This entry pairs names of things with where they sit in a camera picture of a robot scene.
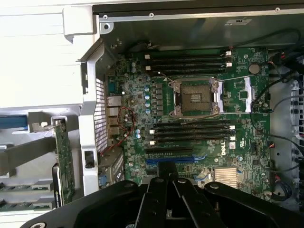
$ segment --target metal bracket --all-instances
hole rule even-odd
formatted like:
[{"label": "metal bracket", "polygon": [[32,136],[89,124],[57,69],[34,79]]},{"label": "metal bracket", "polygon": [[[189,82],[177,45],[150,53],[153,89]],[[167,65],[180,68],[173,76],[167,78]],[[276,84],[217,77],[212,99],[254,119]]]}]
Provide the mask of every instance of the metal bracket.
[{"label": "metal bracket", "polygon": [[250,85],[250,77],[245,77],[244,78],[245,81],[245,90],[247,91],[248,97],[246,99],[246,113],[250,113],[251,112],[251,102],[252,102],[252,88]]},{"label": "metal bracket", "polygon": [[223,95],[223,82],[218,82],[215,78],[210,79],[211,92],[213,93],[212,114],[224,113],[224,103],[221,99]]}]

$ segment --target label sticker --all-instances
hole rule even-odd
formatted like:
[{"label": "label sticker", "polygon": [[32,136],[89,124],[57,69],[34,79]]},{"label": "label sticker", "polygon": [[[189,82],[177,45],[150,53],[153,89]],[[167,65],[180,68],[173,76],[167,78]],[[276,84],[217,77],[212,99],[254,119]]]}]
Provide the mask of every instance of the label sticker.
[{"label": "label sticker", "polygon": [[229,25],[246,25],[251,21],[251,19],[232,19],[226,22],[225,26]]},{"label": "label sticker", "polygon": [[236,148],[236,142],[230,142],[229,143],[229,149],[233,150]]}]

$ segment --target cpu socket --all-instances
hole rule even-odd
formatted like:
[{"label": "cpu socket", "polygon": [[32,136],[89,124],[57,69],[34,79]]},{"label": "cpu socket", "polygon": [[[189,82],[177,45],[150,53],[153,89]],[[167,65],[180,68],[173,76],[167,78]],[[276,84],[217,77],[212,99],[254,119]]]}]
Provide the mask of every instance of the cpu socket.
[{"label": "cpu socket", "polygon": [[223,110],[222,84],[219,85],[214,78],[177,79],[168,86],[173,88],[174,110],[169,112],[173,118],[202,118]]}]

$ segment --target heatsink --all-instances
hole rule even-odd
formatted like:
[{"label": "heatsink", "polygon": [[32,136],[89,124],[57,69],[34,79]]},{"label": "heatsink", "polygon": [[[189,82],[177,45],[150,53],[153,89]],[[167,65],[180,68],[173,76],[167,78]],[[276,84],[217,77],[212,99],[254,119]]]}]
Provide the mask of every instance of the heatsink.
[{"label": "heatsink", "polygon": [[214,169],[215,181],[238,189],[237,167],[217,167]]}]

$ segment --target black cable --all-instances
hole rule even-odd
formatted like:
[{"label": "black cable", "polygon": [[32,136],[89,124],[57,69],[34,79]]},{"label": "black cable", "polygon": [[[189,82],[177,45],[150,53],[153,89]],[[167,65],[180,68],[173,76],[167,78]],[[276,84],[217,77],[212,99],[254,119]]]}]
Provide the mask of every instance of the black cable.
[{"label": "black cable", "polygon": [[231,49],[231,48],[236,48],[236,47],[243,46],[243,45],[246,45],[246,44],[251,44],[251,43],[254,43],[254,42],[257,42],[257,41],[269,38],[269,37],[273,37],[275,35],[282,34],[282,33],[296,33],[297,36],[298,36],[297,42],[299,42],[301,40],[301,32],[298,29],[295,29],[295,28],[289,28],[289,29],[285,28],[285,29],[282,29],[282,30],[278,30],[276,32],[269,33],[269,34],[267,34],[265,36],[262,36],[262,37],[257,37],[257,38],[251,39],[251,40],[240,42],[240,43],[238,43],[236,45],[233,45],[231,47],[228,47],[228,48]]},{"label": "black cable", "polygon": [[138,46],[138,45],[141,45],[141,44],[145,44],[147,46],[151,46],[151,42],[148,41],[148,40],[138,40],[136,41],[135,43],[132,43],[131,45],[129,45],[126,49],[125,49],[125,53],[129,52],[132,48]]},{"label": "black cable", "polygon": [[280,136],[280,135],[275,135],[275,134],[268,134],[268,133],[265,133],[263,132],[262,130],[258,129],[256,126],[255,126],[255,123],[253,121],[253,118],[252,118],[252,114],[253,114],[253,108],[254,106],[257,104],[257,102],[259,101],[259,99],[262,97],[262,95],[272,86],[274,86],[275,84],[278,84],[279,82],[282,82],[285,77],[287,77],[287,75],[284,75],[284,76],[281,76],[280,79],[268,84],[261,92],[260,94],[256,97],[256,99],[254,100],[254,102],[251,104],[251,111],[250,111],[250,121],[251,121],[251,124],[252,126],[254,127],[254,129],[260,133],[262,133],[263,135],[266,135],[266,136],[270,136],[270,137],[274,137],[274,138],[278,138],[278,139],[284,139],[284,140],[287,140],[289,142],[291,142],[293,145],[295,145],[295,147],[303,154],[303,148],[300,147],[298,144],[296,144],[294,141],[286,138],[286,137],[283,137],[283,136]]}]

